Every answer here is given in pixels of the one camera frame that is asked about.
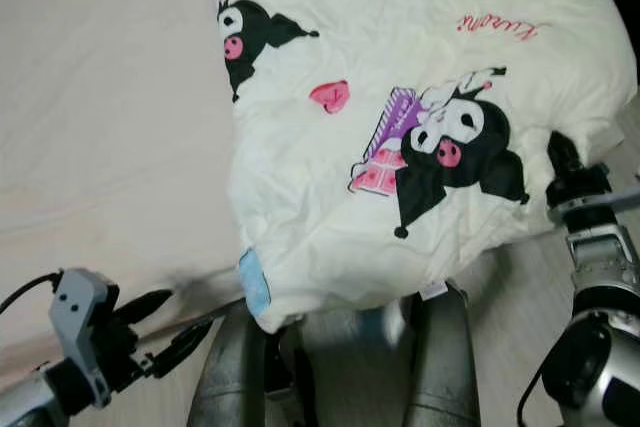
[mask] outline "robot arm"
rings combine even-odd
[[[539,374],[565,427],[637,426],[640,261],[615,214],[639,205],[640,188],[611,193],[606,168],[585,168],[571,140],[557,132],[549,157],[556,173],[547,189],[550,218],[569,231],[575,293],[573,318]]]
[[[188,327],[154,356],[136,356],[129,328],[155,312],[171,291],[158,290],[114,310],[119,288],[85,269],[65,271],[55,286],[49,316],[65,359],[44,365],[0,395],[0,427],[66,427],[89,405],[104,408],[112,392],[140,377],[162,378],[207,335],[213,317]]]

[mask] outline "kuromi print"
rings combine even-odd
[[[396,171],[396,237],[406,238],[407,227],[445,198],[445,186],[477,183],[485,194],[521,204],[529,201],[522,161],[507,149],[509,121],[500,107],[478,98],[493,88],[493,77],[505,74],[505,68],[489,69],[445,84],[435,97],[425,92],[419,125],[404,135],[400,147],[407,165]],[[443,93],[448,97],[444,103]]]
[[[317,31],[306,31],[282,14],[270,17],[250,0],[218,0],[218,28],[234,102],[239,98],[238,87],[253,76],[253,63],[267,44],[278,48],[298,37],[319,36]]]

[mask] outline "wire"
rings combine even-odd
[[[529,385],[524,391],[524,394],[522,394],[522,398],[518,403],[518,427],[527,427],[527,424],[524,421],[524,406],[527,403],[527,400],[529,400],[529,396],[531,395],[531,392],[533,391],[534,387],[538,383],[538,380],[540,380],[540,376],[542,375],[542,368],[544,367],[544,364],[545,362],[540,364],[540,367],[538,367],[538,371],[533,376],[533,379],[531,379],[531,382],[529,382]]]
[[[0,304],[0,315],[5,310],[7,310],[7,308],[11,304],[13,304],[16,300],[18,300],[18,298],[22,297],[26,292],[33,289],[37,285],[43,284],[44,282],[51,282],[51,284],[53,284],[53,291],[55,292],[55,290],[58,288],[58,284],[60,283],[61,278],[62,278],[62,272],[53,272],[51,274],[43,275],[41,277],[33,279],[30,282],[27,282],[18,290],[16,290],[13,294],[11,294],[9,297],[7,297],[5,300],[2,301],[2,304]]]

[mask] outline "white bedsheet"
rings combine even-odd
[[[0,0],[0,298],[71,266],[177,287],[161,322],[241,295],[215,28],[211,0]],[[0,316],[0,377],[47,359],[50,299]]]
[[[593,158],[636,90],[611,0],[217,1],[240,137],[230,193],[252,249],[240,272],[269,331],[308,311],[410,294],[484,249],[551,228],[551,131]],[[435,167],[399,157],[404,130],[377,145],[380,119],[405,122],[387,110],[399,93],[422,96],[411,147]],[[480,143],[498,131],[500,152]],[[405,161],[416,195],[402,205],[393,172]],[[464,177],[450,173],[458,166],[477,176],[429,204],[442,187],[427,184]],[[418,215],[407,213],[413,201]]]

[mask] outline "floor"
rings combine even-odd
[[[621,114],[620,124],[627,140],[605,158],[618,189],[634,182],[640,165],[640,99]],[[621,220],[640,242],[638,213],[626,213]],[[523,390],[569,319],[571,267],[564,234],[556,231],[487,252],[456,279],[470,299],[483,425],[515,425]],[[329,313],[314,316],[305,326],[320,425],[400,425],[406,372],[374,346],[349,342],[354,318],[354,314]],[[214,334],[167,378],[142,381],[116,396],[107,410],[84,412],[72,425],[184,425]],[[561,424],[557,407],[541,386],[525,415],[529,427]]]

